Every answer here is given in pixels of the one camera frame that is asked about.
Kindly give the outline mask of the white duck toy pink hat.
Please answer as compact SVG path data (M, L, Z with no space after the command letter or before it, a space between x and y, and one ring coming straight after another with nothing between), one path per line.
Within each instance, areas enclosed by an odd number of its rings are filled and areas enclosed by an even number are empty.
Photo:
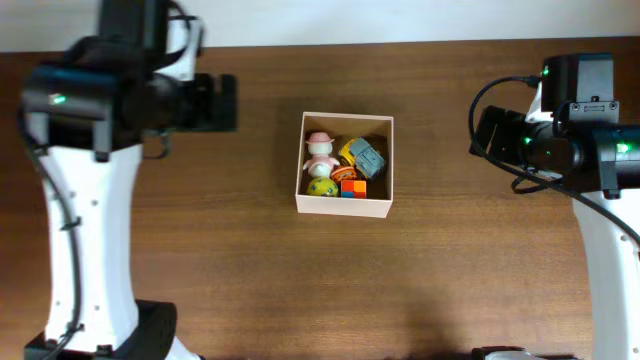
M329 177L340 165L332 156L334 139L326 132L314 132L305 141L311 158L303 164L303 169L312 177Z

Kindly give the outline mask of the yellow ball with blue letters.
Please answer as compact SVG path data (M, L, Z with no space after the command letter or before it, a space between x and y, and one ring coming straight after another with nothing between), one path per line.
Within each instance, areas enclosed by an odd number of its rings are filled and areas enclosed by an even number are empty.
M329 177L314 178L308 185L306 194L318 197L337 197L338 185Z

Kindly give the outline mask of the multicolour puzzle cube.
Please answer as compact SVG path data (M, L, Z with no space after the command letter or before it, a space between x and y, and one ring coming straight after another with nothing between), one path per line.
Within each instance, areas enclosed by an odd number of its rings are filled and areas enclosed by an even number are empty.
M340 194L343 198L366 199L367 182L365 180L342 180Z

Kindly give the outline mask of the orange round wheel toy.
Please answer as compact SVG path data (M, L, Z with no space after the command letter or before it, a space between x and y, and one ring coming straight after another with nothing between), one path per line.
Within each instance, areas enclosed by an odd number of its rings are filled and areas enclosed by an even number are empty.
M339 184L344 180L358 180L359 174L353 166L340 166L331 173L330 178Z

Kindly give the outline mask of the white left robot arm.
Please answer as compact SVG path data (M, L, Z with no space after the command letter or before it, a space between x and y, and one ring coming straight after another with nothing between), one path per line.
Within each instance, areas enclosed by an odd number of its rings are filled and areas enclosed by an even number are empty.
M131 206L146 134L218 132L236 119L235 80L214 80L195 62L201 40L178 38L145 66L128 46L82 39L29 77L18 112L47 198L52 297L28 359L188 359L177 309L138 300L130 270Z

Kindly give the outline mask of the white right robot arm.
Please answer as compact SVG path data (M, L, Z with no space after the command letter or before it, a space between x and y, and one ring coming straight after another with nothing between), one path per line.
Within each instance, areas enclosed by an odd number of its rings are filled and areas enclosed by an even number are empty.
M585 248L596 359L639 356L639 128L570 105L469 116L471 153L572 201Z

